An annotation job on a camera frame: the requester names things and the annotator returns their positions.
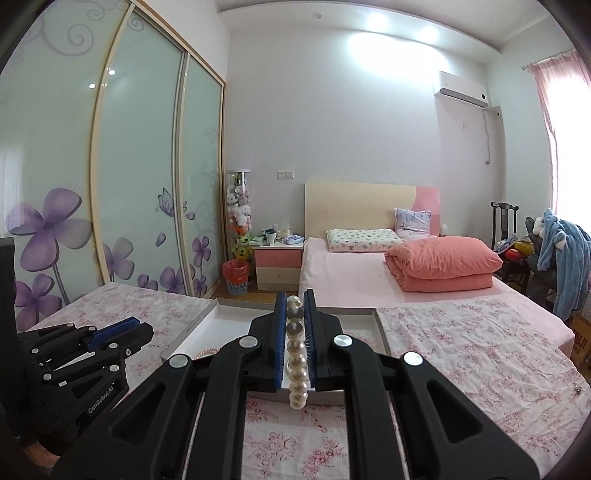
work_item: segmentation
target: wooden floor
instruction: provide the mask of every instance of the wooden floor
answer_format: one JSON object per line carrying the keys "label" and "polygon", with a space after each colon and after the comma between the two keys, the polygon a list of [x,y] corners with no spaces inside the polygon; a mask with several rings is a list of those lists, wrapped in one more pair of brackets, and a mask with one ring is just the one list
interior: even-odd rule
{"label": "wooden floor", "polygon": [[[297,295],[296,291],[286,291],[285,293],[288,296]],[[253,282],[248,286],[248,291],[244,295],[236,297],[230,295],[226,289],[226,284],[222,283],[222,285],[220,285],[220,287],[215,292],[213,292],[211,299],[235,299],[242,301],[253,301],[256,303],[269,303],[273,305],[275,303],[276,295],[276,291],[264,291],[257,289],[256,282]]]}

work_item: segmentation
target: blue clothing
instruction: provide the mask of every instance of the blue clothing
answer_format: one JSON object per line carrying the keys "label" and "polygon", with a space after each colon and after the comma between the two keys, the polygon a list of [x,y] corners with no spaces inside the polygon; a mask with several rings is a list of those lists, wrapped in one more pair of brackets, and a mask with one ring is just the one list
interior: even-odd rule
{"label": "blue clothing", "polygon": [[538,271],[550,268],[556,244],[566,239],[562,250],[556,248],[556,301],[554,314],[568,320],[573,310],[582,308],[591,271],[591,238],[578,225],[559,220],[551,209],[544,214],[544,239],[538,260]]}

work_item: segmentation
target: nightstand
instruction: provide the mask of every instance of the nightstand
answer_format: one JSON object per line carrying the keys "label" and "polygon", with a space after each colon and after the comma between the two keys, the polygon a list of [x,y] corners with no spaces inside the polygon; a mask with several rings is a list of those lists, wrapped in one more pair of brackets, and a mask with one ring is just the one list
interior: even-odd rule
{"label": "nightstand", "polygon": [[286,291],[300,288],[304,244],[252,247],[255,254],[256,286],[259,290]]}

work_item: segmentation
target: red plastic bag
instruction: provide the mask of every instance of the red plastic bag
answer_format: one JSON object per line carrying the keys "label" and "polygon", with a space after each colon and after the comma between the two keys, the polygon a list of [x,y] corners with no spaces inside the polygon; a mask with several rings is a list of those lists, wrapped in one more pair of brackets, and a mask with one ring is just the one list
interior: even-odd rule
{"label": "red plastic bag", "polygon": [[246,260],[230,260],[222,265],[222,275],[229,282],[240,285],[248,281],[250,269]]}

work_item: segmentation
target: trash can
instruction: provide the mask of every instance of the trash can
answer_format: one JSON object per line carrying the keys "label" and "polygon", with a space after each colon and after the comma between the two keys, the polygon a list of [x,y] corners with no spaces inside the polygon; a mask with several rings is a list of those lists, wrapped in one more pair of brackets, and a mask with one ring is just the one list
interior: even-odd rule
{"label": "trash can", "polygon": [[222,275],[230,295],[242,295],[248,290],[251,266],[246,260],[230,260],[222,265]]}

